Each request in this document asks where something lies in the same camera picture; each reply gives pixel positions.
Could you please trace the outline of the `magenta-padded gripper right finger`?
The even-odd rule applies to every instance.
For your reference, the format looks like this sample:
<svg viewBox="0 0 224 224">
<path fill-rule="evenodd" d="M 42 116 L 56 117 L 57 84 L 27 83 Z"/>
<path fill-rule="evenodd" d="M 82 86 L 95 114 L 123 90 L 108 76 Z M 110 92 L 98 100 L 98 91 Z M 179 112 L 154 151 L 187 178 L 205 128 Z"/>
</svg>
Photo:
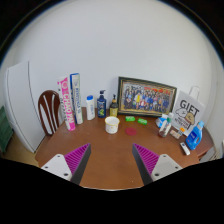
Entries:
<svg viewBox="0 0 224 224">
<path fill-rule="evenodd" d="M 138 144 L 132 145 L 132 154 L 144 185 L 182 169 L 182 167 L 167 154 L 158 155 Z"/>
</svg>

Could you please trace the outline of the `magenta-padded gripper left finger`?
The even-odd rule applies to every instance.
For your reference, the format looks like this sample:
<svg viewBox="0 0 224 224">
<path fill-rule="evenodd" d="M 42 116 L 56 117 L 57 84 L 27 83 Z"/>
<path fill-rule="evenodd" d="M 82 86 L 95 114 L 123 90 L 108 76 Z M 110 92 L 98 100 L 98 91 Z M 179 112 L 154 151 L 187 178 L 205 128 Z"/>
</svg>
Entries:
<svg viewBox="0 0 224 224">
<path fill-rule="evenodd" d="M 79 185 L 90 155 L 91 144 L 87 143 L 66 155 L 56 154 L 42 169 Z"/>
</svg>

